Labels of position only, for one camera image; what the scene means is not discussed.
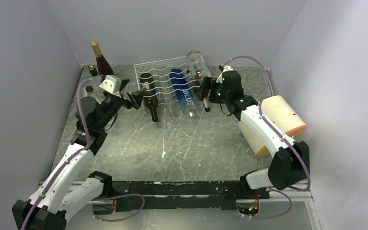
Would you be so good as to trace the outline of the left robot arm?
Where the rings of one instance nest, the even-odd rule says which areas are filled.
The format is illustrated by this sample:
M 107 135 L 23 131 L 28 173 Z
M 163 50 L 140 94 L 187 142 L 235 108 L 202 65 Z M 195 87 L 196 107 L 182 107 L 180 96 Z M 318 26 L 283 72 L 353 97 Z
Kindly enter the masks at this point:
M 108 99 L 98 103 L 93 97 L 82 97 L 82 88 L 98 82 L 108 93 Z M 144 90 L 122 93 L 128 81 L 114 75 L 91 77 L 82 81 L 76 91 L 77 129 L 66 153 L 44 183 L 26 201 L 18 200 L 12 207 L 16 226 L 20 230 L 63 230 L 70 219 L 93 200 L 121 198 L 114 191 L 112 177 L 95 171 L 75 190 L 70 187 L 80 171 L 103 145 L 105 126 L 121 107 L 139 109 Z

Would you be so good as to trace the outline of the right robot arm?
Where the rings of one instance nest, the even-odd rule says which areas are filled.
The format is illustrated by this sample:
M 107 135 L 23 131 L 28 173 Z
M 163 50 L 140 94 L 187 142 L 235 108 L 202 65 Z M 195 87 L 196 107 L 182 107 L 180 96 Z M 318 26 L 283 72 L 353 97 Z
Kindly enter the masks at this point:
M 239 186 L 244 198 L 252 198 L 259 188 L 283 190 L 307 180 L 309 174 L 309 146 L 283 133 L 262 111 L 261 104 L 244 94 L 241 76 L 237 71 L 223 71 L 218 78 L 204 77 L 197 91 L 200 100 L 206 95 L 213 104 L 226 105 L 230 115 L 243 122 L 267 147 L 272 161 L 267 169 L 245 174 Z

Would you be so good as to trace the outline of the clear bottle orange label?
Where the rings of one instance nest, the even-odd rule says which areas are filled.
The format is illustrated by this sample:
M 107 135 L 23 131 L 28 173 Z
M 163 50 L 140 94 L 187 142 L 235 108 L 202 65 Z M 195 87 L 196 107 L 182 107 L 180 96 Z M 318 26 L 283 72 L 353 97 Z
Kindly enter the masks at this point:
M 89 70 L 92 77 L 103 78 L 103 75 L 98 72 L 97 68 L 94 65 L 89 65 L 88 70 Z

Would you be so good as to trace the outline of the dark red wine bottle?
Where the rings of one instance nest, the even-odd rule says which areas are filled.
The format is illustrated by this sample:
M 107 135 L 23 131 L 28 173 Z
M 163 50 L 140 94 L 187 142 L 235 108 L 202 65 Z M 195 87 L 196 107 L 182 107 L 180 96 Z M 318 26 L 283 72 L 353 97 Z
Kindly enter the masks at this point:
M 93 52 L 96 56 L 96 63 L 97 63 L 97 68 L 98 68 L 98 73 L 100 75 L 114 75 L 114 70 L 112 69 L 112 67 L 110 66 L 110 64 L 108 63 L 108 61 L 106 60 L 106 58 L 103 56 L 98 42 L 93 40 L 91 42 L 91 46 L 93 49 Z

